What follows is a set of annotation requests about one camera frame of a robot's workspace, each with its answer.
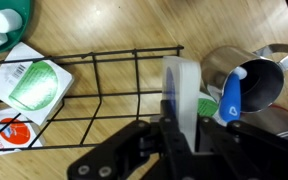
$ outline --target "green object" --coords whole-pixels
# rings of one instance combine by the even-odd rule
[[[198,114],[212,117],[218,109],[218,105],[209,99],[198,99]]]
[[[31,0],[0,0],[0,10],[13,9],[19,13],[23,19],[23,26],[7,33],[8,41],[0,46],[0,53],[14,47],[22,38],[31,16],[32,2]]]
[[[43,62],[31,64],[9,96],[11,102],[26,111],[36,111],[49,105],[56,96],[58,79],[53,68]]]

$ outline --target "green label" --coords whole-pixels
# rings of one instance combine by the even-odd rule
[[[35,111],[52,102],[57,88],[58,79],[53,68],[40,61],[29,67],[10,94],[9,99],[17,108]]]
[[[218,109],[218,105],[209,99],[198,99],[198,114],[212,117]]]

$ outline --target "red logo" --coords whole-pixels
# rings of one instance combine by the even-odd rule
[[[0,122],[10,122],[12,118],[5,118]],[[21,122],[20,120],[15,119],[13,122]],[[13,144],[25,144],[30,140],[31,133],[27,126],[24,123],[15,123],[10,124],[0,135],[8,142]]]

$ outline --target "pitcher handle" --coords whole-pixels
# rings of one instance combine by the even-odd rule
[[[288,53],[288,44],[270,44],[253,53],[258,56],[263,56],[263,57],[274,54],[274,53]],[[284,57],[282,60],[280,60],[277,64],[281,67],[283,72],[287,71],[288,70],[288,55]]]

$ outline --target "metal wire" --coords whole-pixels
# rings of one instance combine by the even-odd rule
[[[64,55],[64,56],[48,56],[43,58],[32,58],[32,59],[23,59],[23,60],[15,60],[15,61],[4,61],[0,60],[0,65],[2,64],[9,64],[9,63],[18,63],[18,62],[38,62],[42,60],[51,60],[55,63],[57,63],[60,66],[72,66],[72,65],[79,65],[79,64],[92,64],[94,68],[94,75],[96,80],[96,86],[97,86],[97,94],[84,94],[84,95],[67,95],[64,96],[62,99],[62,104],[60,108],[55,112],[55,114],[46,121],[46,125],[41,129],[41,131],[37,134],[37,136],[33,139],[33,141],[30,143],[28,147],[19,147],[19,148],[3,148],[0,149],[0,151],[14,151],[15,149],[19,150],[43,150],[43,149],[60,149],[60,148],[83,148],[83,147],[96,147],[100,143],[95,144],[87,144],[85,143],[86,138],[90,137],[91,135],[91,128],[95,120],[101,120],[105,121],[105,119],[124,119],[124,118],[135,118],[138,120],[142,117],[151,117],[157,114],[141,114],[141,95],[144,94],[161,94],[161,90],[150,90],[150,91],[143,91],[141,90],[140,85],[140,70],[139,70],[139,61],[145,61],[145,60],[152,60],[152,59],[161,59],[163,55],[147,55],[147,56],[139,56],[139,53],[143,52],[162,52],[165,51],[165,55],[174,55],[179,56],[180,51],[183,50],[183,46],[175,46],[175,47],[163,47],[163,48],[150,48],[150,49],[131,49],[131,50],[121,50],[121,51],[110,51],[110,52],[91,52],[91,53],[85,53],[85,54],[73,54],[73,55]],[[119,57],[119,58],[109,58],[109,59],[101,59],[97,60],[100,56],[105,55],[117,55],[117,54],[125,54],[126,57]],[[59,62],[59,60],[62,59],[68,59],[68,58],[77,58],[76,60],[72,62]],[[134,61],[134,68],[135,68],[135,83],[136,83],[136,91],[130,91],[130,92],[116,92],[116,93],[102,93],[101,90],[101,81],[100,81],[100,73],[98,71],[98,63],[111,63],[111,62],[123,62],[123,61]],[[102,107],[102,102],[105,97],[115,97],[115,96],[137,96],[137,107],[136,107],[136,113],[135,114],[125,114],[125,115],[113,115],[113,116],[97,116],[98,112],[100,111]],[[98,98],[99,103],[98,106],[93,113],[93,115],[90,115],[88,117],[73,117],[73,118],[56,118],[56,116],[62,111],[62,109],[65,107],[65,100],[69,99],[79,99],[79,98]],[[17,124],[17,123],[33,123],[30,120],[27,121],[21,121],[21,122],[14,122],[17,117],[19,117],[20,114],[18,114],[16,117],[14,117],[10,122],[1,122],[0,124],[5,124],[5,126],[0,129],[0,133],[3,132],[4,129],[6,129],[10,124]],[[34,143],[43,135],[43,133],[47,130],[47,128],[52,123],[61,123],[61,122],[73,122],[73,121],[89,121],[89,124],[87,128],[85,129],[85,132],[80,140],[79,143],[76,144],[64,144],[64,145],[45,145],[43,147],[33,147]]]

